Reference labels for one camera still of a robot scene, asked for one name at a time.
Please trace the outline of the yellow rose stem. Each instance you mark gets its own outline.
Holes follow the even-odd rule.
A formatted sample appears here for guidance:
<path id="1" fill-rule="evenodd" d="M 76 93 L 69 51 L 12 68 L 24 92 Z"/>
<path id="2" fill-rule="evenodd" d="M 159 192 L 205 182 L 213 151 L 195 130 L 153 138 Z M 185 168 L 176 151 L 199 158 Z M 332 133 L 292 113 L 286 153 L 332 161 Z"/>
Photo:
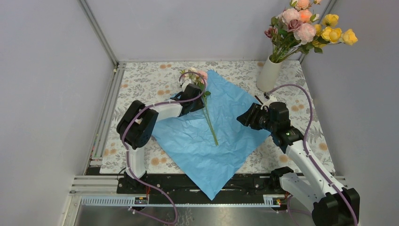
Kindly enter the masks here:
<path id="1" fill-rule="evenodd" d="M 312 24 L 311 20 L 313 18 L 316 18 L 316 16 L 311 15 L 311 17 L 306 20 L 299 19 L 296 16 L 290 19 L 287 18 L 285 21 L 288 31 L 296 29 L 300 24 Z M 323 53 L 322 48 L 327 45 L 345 44 L 352 46 L 357 43 L 358 38 L 352 29 L 343 31 L 341 28 L 336 27 L 338 20 L 338 15 L 328 14 L 323 18 L 321 24 L 312 24 L 316 28 L 316 36 L 313 42 L 307 45 L 306 50 L 300 53 L 307 55 L 311 50 L 315 53 Z"/>

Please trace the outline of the blue wrapping paper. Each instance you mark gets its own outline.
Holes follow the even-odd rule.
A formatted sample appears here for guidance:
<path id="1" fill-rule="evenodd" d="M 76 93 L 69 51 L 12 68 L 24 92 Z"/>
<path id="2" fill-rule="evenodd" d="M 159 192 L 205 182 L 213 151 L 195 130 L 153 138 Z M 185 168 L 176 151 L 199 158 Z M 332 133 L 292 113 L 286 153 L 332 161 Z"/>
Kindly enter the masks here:
<path id="1" fill-rule="evenodd" d="M 256 99 L 213 70 L 207 72 L 207 108 L 155 124 L 153 136 L 177 166 L 211 200 L 270 135 L 243 126 L 237 117 Z"/>

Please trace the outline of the cream white rose stem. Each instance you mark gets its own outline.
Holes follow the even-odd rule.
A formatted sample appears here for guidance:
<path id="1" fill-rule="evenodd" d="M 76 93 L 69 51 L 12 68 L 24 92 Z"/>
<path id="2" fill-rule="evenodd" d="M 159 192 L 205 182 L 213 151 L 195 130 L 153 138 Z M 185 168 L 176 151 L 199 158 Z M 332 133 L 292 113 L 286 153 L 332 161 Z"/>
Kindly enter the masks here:
<path id="1" fill-rule="evenodd" d="M 179 82 L 181 85 L 184 83 L 193 83 L 197 84 L 199 82 L 202 82 L 202 79 L 200 78 L 199 75 L 197 75 L 198 70 L 196 68 L 190 67 L 185 70 L 181 70 L 180 74 L 183 76 L 179 79 Z"/>

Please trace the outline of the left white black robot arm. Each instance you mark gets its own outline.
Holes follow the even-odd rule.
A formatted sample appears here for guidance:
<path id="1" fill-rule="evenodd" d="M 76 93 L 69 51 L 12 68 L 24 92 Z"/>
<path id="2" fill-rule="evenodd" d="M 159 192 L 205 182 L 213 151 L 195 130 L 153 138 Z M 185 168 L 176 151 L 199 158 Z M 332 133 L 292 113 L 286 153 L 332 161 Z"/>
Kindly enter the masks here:
<path id="1" fill-rule="evenodd" d="M 146 174 L 144 146 L 150 140 L 155 124 L 204 108 L 201 94 L 204 94 L 204 91 L 200 87 L 189 83 L 181 92 L 166 102 L 149 106 L 139 100 L 131 103 L 119 121 L 116 131 L 120 135 L 123 145 L 132 148 L 127 157 L 127 165 L 132 169 L 125 169 L 124 173 L 128 188 L 132 192 L 139 194 L 145 190 L 146 181 L 142 178 Z"/>

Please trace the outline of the dark pink flower stem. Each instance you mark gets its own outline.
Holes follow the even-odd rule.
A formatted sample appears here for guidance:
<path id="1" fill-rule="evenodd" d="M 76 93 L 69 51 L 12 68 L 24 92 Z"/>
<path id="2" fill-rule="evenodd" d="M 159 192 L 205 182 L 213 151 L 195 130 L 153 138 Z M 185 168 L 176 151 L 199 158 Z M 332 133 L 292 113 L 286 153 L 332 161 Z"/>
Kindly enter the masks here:
<path id="1" fill-rule="evenodd" d="M 293 31 L 288 31 L 287 25 L 281 19 L 273 17 L 264 34 L 272 43 L 272 53 L 269 56 L 271 62 L 281 63 L 293 54 L 300 52 L 300 41 L 294 37 Z"/>

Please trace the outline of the light pink rose stem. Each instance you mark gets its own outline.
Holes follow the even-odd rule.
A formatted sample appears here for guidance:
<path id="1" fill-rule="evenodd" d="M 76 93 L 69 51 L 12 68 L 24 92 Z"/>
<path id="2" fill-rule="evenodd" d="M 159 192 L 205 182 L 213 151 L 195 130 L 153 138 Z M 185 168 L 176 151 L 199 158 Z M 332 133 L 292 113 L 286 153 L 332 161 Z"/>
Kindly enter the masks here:
<path id="1" fill-rule="evenodd" d="M 293 54 L 303 52 L 307 45 L 313 42 L 316 36 L 316 28 L 312 24 L 300 24 L 292 31 L 281 34 L 276 47 L 278 48 L 277 62 L 280 63 Z"/>

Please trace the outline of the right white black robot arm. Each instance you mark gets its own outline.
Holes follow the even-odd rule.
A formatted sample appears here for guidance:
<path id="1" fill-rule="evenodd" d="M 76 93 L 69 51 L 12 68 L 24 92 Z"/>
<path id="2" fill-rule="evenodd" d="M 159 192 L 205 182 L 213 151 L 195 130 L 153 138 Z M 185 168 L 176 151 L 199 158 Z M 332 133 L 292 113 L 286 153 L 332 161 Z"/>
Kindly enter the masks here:
<path id="1" fill-rule="evenodd" d="M 276 194 L 293 195 L 311 213 L 317 226 L 356 226 L 359 223 L 360 196 L 354 188 L 345 188 L 329 173 L 311 151 L 304 135 L 289 118 L 283 102 L 268 107 L 253 103 L 237 117 L 243 126 L 270 132 L 273 142 L 285 153 L 306 178 L 300 179 L 289 167 L 271 172 L 270 188 Z"/>

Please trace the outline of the small pink rose stem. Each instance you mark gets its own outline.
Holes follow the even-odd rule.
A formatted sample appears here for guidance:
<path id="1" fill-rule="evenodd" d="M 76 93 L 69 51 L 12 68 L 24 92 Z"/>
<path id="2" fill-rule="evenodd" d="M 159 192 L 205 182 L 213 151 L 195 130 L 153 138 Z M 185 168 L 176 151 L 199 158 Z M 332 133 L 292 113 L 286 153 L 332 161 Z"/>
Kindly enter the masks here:
<path id="1" fill-rule="evenodd" d="M 204 95 L 202 96 L 202 101 L 204 103 L 205 109 L 203 110 L 203 113 L 204 113 L 205 119 L 208 123 L 212 137 L 214 139 L 214 143 L 216 146 L 218 146 L 219 143 L 217 140 L 216 132 L 213 128 L 213 125 L 212 125 L 212 122 L 210 119 L 210 112 L 209 112 L 209 109 L 207 106 L 207 103 L 208 103 L 207 98 L 211 95 L 211 92 L 208 91 L 208 89 L 207 89 L 207 73 L 205 71 L 197 71 L 197 73 L 199 74 L 199 75 L 196 75 L 197 84 L 199 84 L 201 90 L 204 91 Z"/>

